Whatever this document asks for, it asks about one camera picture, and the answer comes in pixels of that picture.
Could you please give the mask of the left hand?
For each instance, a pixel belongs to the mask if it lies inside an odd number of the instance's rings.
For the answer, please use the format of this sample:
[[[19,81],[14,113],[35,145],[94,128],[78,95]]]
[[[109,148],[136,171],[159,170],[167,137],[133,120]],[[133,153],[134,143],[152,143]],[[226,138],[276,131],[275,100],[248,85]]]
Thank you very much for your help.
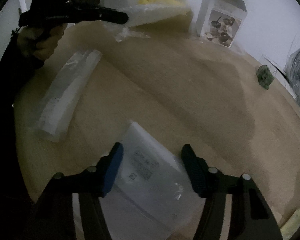
[[[52,28],[25,27],[17,37],[17,46],[24,56],[45,61],[49,59],[63,37],[67,24]]]

